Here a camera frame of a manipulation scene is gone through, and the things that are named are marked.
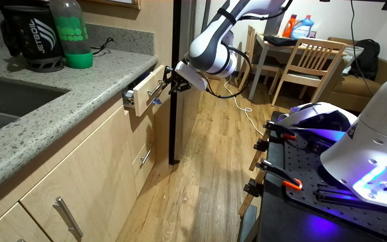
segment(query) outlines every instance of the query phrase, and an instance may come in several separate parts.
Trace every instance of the cabinet door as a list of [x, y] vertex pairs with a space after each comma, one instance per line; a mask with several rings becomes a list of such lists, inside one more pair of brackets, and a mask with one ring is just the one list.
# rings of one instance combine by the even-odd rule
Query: cabinet door
[[50, 241], [20, 205], [0, 218], [0, 242]]
[[52, 241], [117, 239], [136, 201], [129, 138], [118, 109], [20, 201]]

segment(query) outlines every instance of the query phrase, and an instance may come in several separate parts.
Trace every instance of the robotic arm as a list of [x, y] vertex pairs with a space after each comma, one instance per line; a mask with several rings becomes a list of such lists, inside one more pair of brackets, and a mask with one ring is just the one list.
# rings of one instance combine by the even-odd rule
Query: robotic arm
[[235, 70], [232, 26], [251, 14], [277, 17], [287, 10], [291, 0], [282, 9], [283, 3], [285, 0], [227, 0], [208, 27], [191, 44], [188, 58], [180, 61], [174, 72], [195, 88], [207, 91], [208, 84], [197, 72], [227, 77]]

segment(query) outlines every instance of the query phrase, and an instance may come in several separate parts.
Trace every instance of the black bag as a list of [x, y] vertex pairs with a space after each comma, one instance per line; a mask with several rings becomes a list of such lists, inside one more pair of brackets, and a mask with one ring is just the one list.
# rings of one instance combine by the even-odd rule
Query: black bag
[[356, 42], [355, 46], [363, 48], [363, 53], [356, 58], [356, 61], [352, 62], [352, 68], [349, 70], [349, 74], [355, 77], [365, 77], [371, 81], [376, 80], [377, 74], [377, 62], [379, 62], [379, 54], [380, 54], [380, 45], [372, 40], [363, 40]]

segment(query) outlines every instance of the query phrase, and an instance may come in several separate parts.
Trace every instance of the kitchen counter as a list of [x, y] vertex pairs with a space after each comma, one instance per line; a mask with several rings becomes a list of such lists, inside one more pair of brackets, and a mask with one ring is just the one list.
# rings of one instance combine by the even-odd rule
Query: kitchen counter
[[157, 64], [153, 56], [109, 50], [91, 69], [33, 73], [21, 60], [9, 60], [0, 49], [0, 79], [67, 93], [0, 130], [0, 185]]

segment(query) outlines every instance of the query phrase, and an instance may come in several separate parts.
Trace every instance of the table leg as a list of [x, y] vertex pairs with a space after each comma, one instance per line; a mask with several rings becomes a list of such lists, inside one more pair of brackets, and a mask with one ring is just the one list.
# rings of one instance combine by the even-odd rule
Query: table leg
[[255, 77], [252, 80], [251, 88], [250, 88], [248, 100], [252, 100], [252, 96], [255, 95], [255, 91], [256, 91], [256, 87], [258, 87], [258, 81], [259, 81], [259, 77], [260, 77], [260, 73], [262, 73], [262, 68], [263, 68], [266, 53], [267, 53], [267, 49], [262, 48], [259, 62], [258, 62], [256, 72], [255, 72]]

